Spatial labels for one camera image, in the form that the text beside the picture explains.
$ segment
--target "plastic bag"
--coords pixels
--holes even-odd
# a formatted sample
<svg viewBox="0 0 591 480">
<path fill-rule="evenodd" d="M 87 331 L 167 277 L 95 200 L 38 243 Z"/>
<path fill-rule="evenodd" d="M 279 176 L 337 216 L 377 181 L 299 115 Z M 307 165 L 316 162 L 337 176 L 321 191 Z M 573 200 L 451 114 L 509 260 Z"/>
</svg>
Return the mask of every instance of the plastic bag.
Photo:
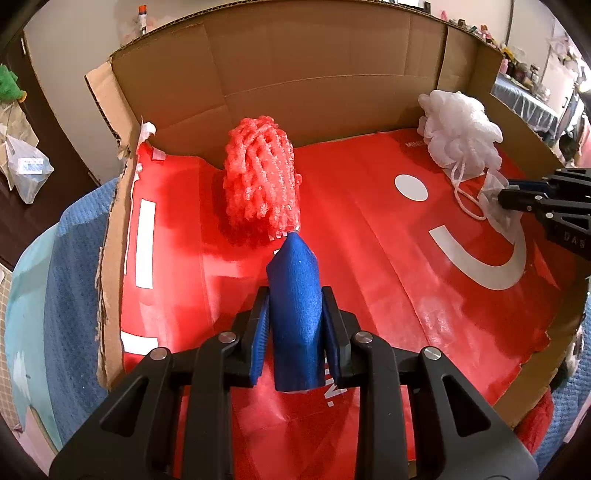
<svg viewBox="0 0 591 480">
<path fill-rule="evenodd" d="M 30 205 L 54 168 L 41 150 L 27 142 L 7 135 L 5 145 L 8 169 L 18 194 L 23 202 Z"/>
<path fill-rule="evenodd" d="M 12 190 L 14 188 L 14 181 L 8 169 L 7 149 L 4 146 L 8 133 L 33 147 L 36 147 L 39 143 L 39 139 L 27 121 L 27 117 L 18 102 L 0 102 L 0 171 L 4 173 L 8 181 L 8 188 Z"/>
<path fill-rule="evenodd" d="M 494 143 L 503 141 L 501 129 L 488 119 L 478 100 L 460 92 L 433 90 L 420 95 L 418 102 L 425 117 L 419 120 L 417 131 L 424 137 L 433 161 L 452 181 L 458 205 L 475 220 L 487 220 L 487 212 L 477 215 L 462 203 L 460 195 L 482 208 L 460 183 L 482 175 L 486 168 L 498 172 L 502 160 Z"/>
<path fill-rule="evenodd" d="M 508 185 L 509 182 L 500 172 L 489 169 L 478 194 L 478 203 L 491 227 L 514 244 L 521 226 L 522 212 L 505 210 L 498 200 L 499 192 Z"/>
</svg>

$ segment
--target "white wall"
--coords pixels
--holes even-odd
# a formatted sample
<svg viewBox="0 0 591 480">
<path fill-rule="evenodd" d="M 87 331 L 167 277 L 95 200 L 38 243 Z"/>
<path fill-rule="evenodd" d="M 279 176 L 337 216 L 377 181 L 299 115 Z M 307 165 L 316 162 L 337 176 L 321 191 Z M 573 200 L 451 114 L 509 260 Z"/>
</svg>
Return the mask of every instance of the white wall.
<svg viewBox="0 0 591 480">
<path fill-rule="evenodd" d="M 463 18 L 479 28 L 486 25 L 496 41 L 506 39 L 511 0 L 431 0 L 432 15 L 439 18 L 443 10 L 450 19 Z"/>
<path fill-rule="evenodd" d="M 558 20 L 554 19 L 553 37 L 564 35 L 566 32 Z M 548 106 L 554 110 L 559 117 L 566 110 L 566 103 L 570 100 L 574 90 L 574 83 L 578 75 L 562 65 L 554 52 L 550 53 L 548 64 L 542 84 L 550 89 L 550 100 Z"/>
<path fill-rule="evenodd" d="M 545 71 L 548 59 L 548 40 L 554 32 L 554 15 L 539 0 L 515 0 L 509 48 L 519 61 Z"/>
<path fill-rule="evenodd" d="M 228 1 L 156 0 L 148 2 L 148 18 L 159 27 Z M 49 0 L 25 27 L 31 62 L 49 105 L 82 160 L 102 183 L 116 177 L 121 165 L 116 157 L 116 142 L 88 91 L 84 75 L 124 43 L 140 3 Z M 475 25 L 486 23 L 495 38 L 504 40 L 510 4 L 510 0 L 433 0 L 431 11 L 439 17 L 445 9 L 449 18 L 464 18 Z"/>
</svg>

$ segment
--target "cardboard box wall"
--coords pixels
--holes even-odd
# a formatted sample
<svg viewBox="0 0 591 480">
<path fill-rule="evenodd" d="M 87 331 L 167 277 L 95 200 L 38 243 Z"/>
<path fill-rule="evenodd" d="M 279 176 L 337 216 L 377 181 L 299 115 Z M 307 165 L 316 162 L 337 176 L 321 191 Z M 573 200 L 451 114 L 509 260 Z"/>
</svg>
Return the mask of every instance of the cardboard box wall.
<svg viewBox="0 0 591 480">
<path fill-rule="evenodd" d="M 561 167 L 516 114 L 490 94 L 501 54 L 463 30 L 378 1 L 282 0 L 224 5 L 159 28 L 115 52 L 86 79 L 127 166 L 113 201 L 97 276 L 99 381 L 123 373 L 119 320 L 141 119 L 169 154 L 217 167 L 228 131 L 270 115 L 295 147 L 416 127 L 417 99 L 433 89 L 478 98 L 502 148 L 529 178 Z M 495 408 L 515 426 L 544 394 L 581 321 L 586 266 L 535 353 Z"/>
</svg>

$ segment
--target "red fabric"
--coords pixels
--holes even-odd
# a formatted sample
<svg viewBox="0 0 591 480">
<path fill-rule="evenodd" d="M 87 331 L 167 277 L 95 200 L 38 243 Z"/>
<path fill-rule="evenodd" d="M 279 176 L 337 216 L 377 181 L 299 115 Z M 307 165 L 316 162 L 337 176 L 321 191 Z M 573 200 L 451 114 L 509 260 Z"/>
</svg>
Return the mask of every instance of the red fabric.
<svg viewBox="0 0 591 480">
<path fill-rule="evenodd" d="M 522 178 L 503 157 L 503 174 Z M 121 328 L 182 351 L 251 308 L 282 240 L 253 244 L 229 227 L 222 171 L 195 157 L 151 158 L 151 147 L 141 145 Z M 574 280 L 573 256 L 547 242 L 535 218 L 524 215 L 527 262 L 514 286 L 489 290 L 459 271 L 430 230 L 445 225 L 469 254 L 490 265 L 506 263 L 514 247 L 488 222 L 460 210 L 449 179 L 414 130 L 296 148 L 295 167 L 303 177 L 300 233 L 340 308 L 396 347 L 438 346 L 493 404 L 520 364 L 548 344 L 545 330 Z M 399 174 L 420 179 L 428 199 L 401 195 L 394 186 Z M 463 187 L 477 193 L 482 182 L 480 177 Z M 135 284 L 141 199 L 157 204 L 153 289 Z M 125 355 L 127 369 L 137 361 Z M 356 392 L 328 384 L 307 394 L 278 393 L 271 368 L 268 358 L 253 390 L 232 393 L 237 478 L 352 478 Z M 412 440 L 408 455 L 414 458 Z"/>
<path fill-rule="evenodd" d="M 534 453 L 542 444 L 552 423 L 553 415 L 554 402 L 550 389 L 548 389 L 538 404 L 515 428 L 515 434 L 530 453 Z"/>
</svg>

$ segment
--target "white stripe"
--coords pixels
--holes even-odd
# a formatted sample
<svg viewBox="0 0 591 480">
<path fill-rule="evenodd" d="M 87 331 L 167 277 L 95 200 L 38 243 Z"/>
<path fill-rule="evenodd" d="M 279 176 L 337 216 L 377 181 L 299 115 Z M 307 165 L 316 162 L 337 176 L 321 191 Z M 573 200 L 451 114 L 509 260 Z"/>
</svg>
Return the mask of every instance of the white stripe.
<svg viewBox="0 0 591 480">
<path fill-rule="evenodd" d="M 134 211 L 134 187 L 135 187 L 135 182 L 139 180 L 139 172 L 142 171 L 142 164 L 139 161 L 138 158 L 138 163 L 135 166 L 135 173 L 134 173 L 134 179 L 131 181 L 131 191 L 129 192 L 129 197 L 131 199 L 131 209 L 130 212 Z M 127 257 L 129 255 L 129 233 L 131 231 L 131 222 L 127 222 L 127 243 L 125 244 L 125 259 L 123 261 L 123 275 L 127 275 Z"/>
<path fill-rule="evenodd" d="M 506 290 L 519 282 L 525 271 L 525 235 L 521 224 L 518 226 L 513 254 L 507 263 L 499 266 L 485 264 L 470 255 L 445 225 L 430 230 L 429 234 L 450 262 L 476 283 L 489 290 Z"/>
<path fill-rule="evenodd" d="M 139 288 L 154 288 L 152 255 L 155 213 L 156 204 L 142 199 L 139 205 L 138 240 L 135 246 L 135 285 Z"/>
<path fill-rule="evenodd" d="M 148 355 L 152 350 L 158 348 L 158 339 L 152 337 L 138 337 L 121 330 L 121 341 L 123 350 L 136 355 Z"/>
</svg>

